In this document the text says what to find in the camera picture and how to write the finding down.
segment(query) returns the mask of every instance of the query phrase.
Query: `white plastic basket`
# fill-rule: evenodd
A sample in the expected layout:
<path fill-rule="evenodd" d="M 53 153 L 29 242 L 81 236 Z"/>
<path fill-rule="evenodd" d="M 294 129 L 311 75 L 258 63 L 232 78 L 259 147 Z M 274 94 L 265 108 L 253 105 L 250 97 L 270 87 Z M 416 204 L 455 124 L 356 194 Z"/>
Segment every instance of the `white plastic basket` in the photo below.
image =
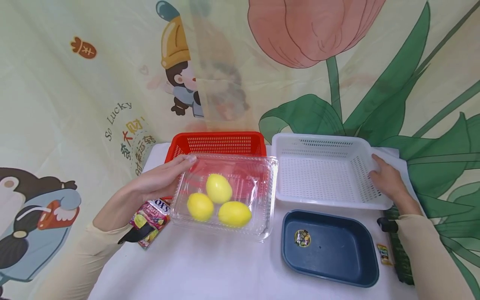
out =
<path fill-rule="evenodd" d="M 276 197 L 281 201 L 386 210 L 392 201 L 373 186 L 372 148 L 357 137 L 278 133 Z"/>

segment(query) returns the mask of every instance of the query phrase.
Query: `dark blue tray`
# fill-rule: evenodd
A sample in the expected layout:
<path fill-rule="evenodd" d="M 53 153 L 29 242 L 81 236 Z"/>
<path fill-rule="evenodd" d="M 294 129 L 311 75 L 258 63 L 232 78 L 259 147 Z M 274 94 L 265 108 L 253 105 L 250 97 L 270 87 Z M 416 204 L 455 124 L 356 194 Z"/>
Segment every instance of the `dark blue tray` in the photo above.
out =
<path fill-rule="evenodd" d="M 354 219 L 292 210 L 283 219 L 282 256 L 302 274 L 361 288 L 378 280 L 372 236 Z"/>

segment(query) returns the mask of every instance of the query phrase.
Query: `fruit candy package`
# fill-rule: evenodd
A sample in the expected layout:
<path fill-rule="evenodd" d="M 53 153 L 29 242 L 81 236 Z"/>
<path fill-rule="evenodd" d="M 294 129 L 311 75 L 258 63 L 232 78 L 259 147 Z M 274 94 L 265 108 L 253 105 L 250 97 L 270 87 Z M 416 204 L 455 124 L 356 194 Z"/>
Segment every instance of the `fruit candy package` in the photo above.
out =
<path fill-rule="evenodd" d="M 149 200 L 133 215 L 130 224 L 137 232 L 144 232 L 147 236 L 138 241 L 140 246 L 147 250 L 157 234 L 170 221 L 170 206 L 164 199 Z"/>

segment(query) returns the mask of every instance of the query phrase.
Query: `candy wrapper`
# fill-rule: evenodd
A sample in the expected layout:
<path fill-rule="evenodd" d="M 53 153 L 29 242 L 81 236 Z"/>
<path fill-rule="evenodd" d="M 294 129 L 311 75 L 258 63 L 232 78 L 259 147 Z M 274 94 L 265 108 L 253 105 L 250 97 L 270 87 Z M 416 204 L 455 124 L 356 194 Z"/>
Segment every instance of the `candy wrapper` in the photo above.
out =
<path fill-rule="evenodd" d="M 378 252 L 380 252 L 380 261 L 382 262 L 382 264 L 393 265 L 388 255 L 388 248 L 382 244 L 377 244 L 377 248 Z"/>
<path fill-rule="evenodd" d="M 170 206 L 164 199 L 149 200 L 133 215 L 130 224 L 135 229 L 141 229 L 148 223 L 154 230 L 138 243 L 147 250 L 157 234 L 170 221 Z"/>

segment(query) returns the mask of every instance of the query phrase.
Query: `small package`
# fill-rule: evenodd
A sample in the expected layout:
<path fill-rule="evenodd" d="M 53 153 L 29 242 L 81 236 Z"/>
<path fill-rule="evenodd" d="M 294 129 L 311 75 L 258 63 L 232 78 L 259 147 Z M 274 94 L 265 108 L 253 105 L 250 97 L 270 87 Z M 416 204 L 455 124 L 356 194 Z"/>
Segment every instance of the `small package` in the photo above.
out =
<path fill-rule="evenodd" d="M 138 241 L 147 250 L 157 234 L 170 221 L 170 206 L 164 199 L 149 200 L 133 215 L 130 224 L 143 236 Z"/>
<path fill-rule="evenodd" d="M 380 262 L 385 265 L 393 265 L 388 255 L 388 248 L 382 244 L 377 244 L 377 248 L 378 252 L 380 252 Z"/>

